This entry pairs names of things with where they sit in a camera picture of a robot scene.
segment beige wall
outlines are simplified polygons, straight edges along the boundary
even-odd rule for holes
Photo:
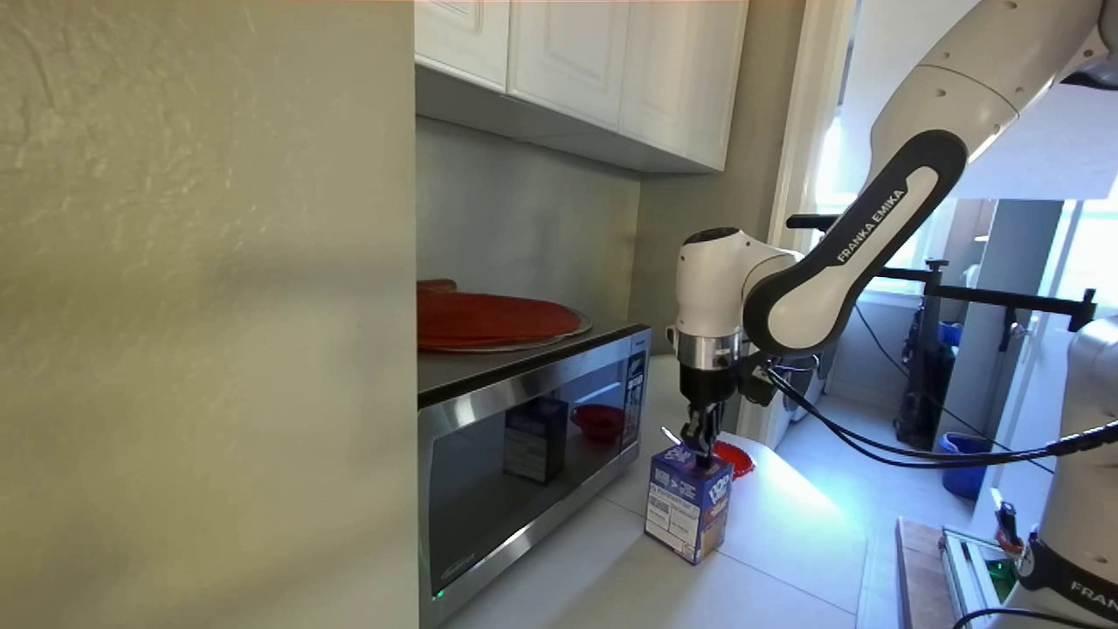
[[[750,0],[731,161],[723,176],[641,181],[631,317],[665,330],[675,314],[675,252],[703,227],[744,227],[765,238],[780,147],[799,47],[802,0]]]
[[[410,5],[0,25],[0,626],[413,626]]]
[[[419,275],[630,317],[638,177],[419,124]]]

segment white cabinet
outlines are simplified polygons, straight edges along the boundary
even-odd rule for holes
[[[617,128],[630,0],[520,0],[513,14],[509,96]]]
[[[415,0],[415,62],[505,92],[509,0]]]
[[[637,0],[620,132],[723,168],[748,0]]]
[[[631,173],[726,161],[748,0],[415,0],[419,115]]]

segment backsplash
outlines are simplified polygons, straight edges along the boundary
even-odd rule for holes
[[[419,118],[419,280],[630,317],[638,177]]]

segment white table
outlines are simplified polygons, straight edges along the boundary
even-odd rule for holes
[[[638,462],[451,626],[856,626],[866,538],[765,443],[726,438],[755,471],[732,484],[716,557],[689,566],[641,534],[651,455],[666,448],[660,426],[684,412],[675,364],[653,359],[651,374]]]

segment floor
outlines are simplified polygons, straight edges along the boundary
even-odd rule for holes
[[[823,394],[822,412],[872,439],[899,443],[887,412]],[[799,420],[780,455],[829,492],[870,534],[859,629],[891,629],[901,620],[895,520],[964,527],[970,505],[938,486],[938,471],[887,467],[847,452],[822,422]]]

